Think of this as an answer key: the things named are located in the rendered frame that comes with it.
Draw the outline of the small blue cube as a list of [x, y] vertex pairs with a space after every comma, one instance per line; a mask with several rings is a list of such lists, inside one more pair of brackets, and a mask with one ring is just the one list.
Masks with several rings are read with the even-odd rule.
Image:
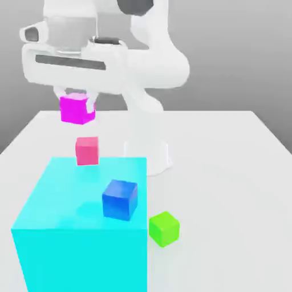
[[104, 217], [129, 221], [137, 208], [137, 183], [111, 180], [102, 194]]

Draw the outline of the small magenta cube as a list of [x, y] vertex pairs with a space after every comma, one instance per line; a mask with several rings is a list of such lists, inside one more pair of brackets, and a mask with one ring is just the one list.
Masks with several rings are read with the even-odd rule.
[[60, 97], [61, 121], [83, 125], [95, 119], [95, 105], [87, 111], [88, 97], [84, 93], [71, 93]]

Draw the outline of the large cyan box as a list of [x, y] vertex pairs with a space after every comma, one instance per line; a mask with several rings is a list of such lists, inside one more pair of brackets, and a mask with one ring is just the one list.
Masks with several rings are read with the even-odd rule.
[[[103, 215], [111, 180], [138, 186], [129, 221]], [[11, 233], [28, 292], [147, 292], [147, 163], [53, 157]]]

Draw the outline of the small pink cube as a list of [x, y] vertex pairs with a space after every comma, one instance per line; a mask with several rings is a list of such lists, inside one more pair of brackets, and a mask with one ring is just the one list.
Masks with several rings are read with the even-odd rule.
[[77, 165], [98, 165], [98, 137], [78, 137], [75, 143]]

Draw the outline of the small green cube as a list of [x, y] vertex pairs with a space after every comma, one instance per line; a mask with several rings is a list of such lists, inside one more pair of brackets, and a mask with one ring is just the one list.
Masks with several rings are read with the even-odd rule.
[[164, 211], [149, 219], [149, 235], [160, 247], [166, 247], [178, 240], [180, 223], [169, 212]]

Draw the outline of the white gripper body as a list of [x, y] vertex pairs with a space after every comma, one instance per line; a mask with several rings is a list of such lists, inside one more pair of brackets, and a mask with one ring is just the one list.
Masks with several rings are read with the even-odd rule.
[[58, 52], [44, 43], [22, 47], [22, 65], [30, 83], [74, 88], [88, 92], [121, 94], [127, 67], [128, 48], [91, 40], [79, 53]]

